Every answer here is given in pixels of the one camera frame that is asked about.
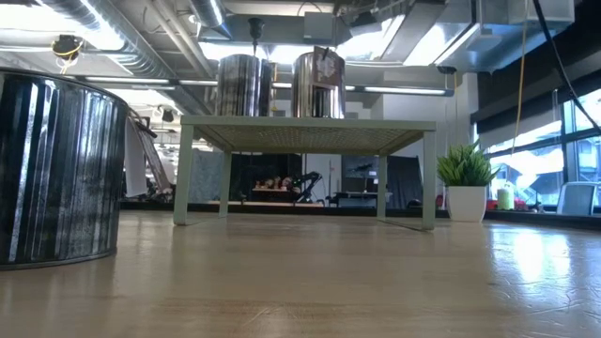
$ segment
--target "shelf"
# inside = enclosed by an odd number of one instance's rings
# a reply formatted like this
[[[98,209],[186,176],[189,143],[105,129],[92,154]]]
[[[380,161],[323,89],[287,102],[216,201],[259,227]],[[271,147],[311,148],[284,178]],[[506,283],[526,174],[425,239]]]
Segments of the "shelf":
[[[343,155],[389,155],[436,130],[436,122],[247,116],[185,115],[181,125],[221,150]]]

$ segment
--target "office chair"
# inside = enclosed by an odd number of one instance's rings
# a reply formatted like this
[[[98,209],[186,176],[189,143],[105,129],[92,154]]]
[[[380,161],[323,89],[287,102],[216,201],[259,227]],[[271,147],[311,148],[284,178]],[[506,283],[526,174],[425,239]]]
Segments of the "office chair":
[[[560,215],[592,216],[594,198],[597,194],[595,182],[569,182],[562,186],[557,213]]]

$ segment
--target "green plant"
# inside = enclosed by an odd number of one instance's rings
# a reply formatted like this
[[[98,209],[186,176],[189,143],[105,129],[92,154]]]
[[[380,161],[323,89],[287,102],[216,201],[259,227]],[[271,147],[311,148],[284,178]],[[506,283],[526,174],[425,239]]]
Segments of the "green plant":
[[[439,158],[439,177],[447,187],[484,187],[497,175],[477,146],[451,146],[449,155]]]

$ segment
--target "light green table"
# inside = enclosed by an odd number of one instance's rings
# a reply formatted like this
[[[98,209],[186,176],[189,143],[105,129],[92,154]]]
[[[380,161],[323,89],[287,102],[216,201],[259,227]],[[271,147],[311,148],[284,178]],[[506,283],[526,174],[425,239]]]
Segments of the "light green table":
[[[378,219],[386,221],[386,157],[424,138],[423,230],[434,229],[436,122],[290,117],[181,117],[174,223],[189,224],[188,194],[194,129],[223,151],[219,216],[228,208],[232,152],[377,155]]]

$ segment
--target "striped metal cylinder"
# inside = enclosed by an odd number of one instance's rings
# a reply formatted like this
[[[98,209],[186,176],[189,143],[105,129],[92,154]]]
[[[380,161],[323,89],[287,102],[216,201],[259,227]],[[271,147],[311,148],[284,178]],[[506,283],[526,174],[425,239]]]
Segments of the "striped metal cylinder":
[[[87,84],[0,69],[0,269],[116,251],[128,109]]]
[[[235,54],[219,63],[217,115],[267,116],[271,65],[257,57]]]
[[[299,56],[292,69],[292,115],[345,118],[344,66],[338,71],[342,74],[341,81],[334,89],[315,86],[313,85],[313,53]]]

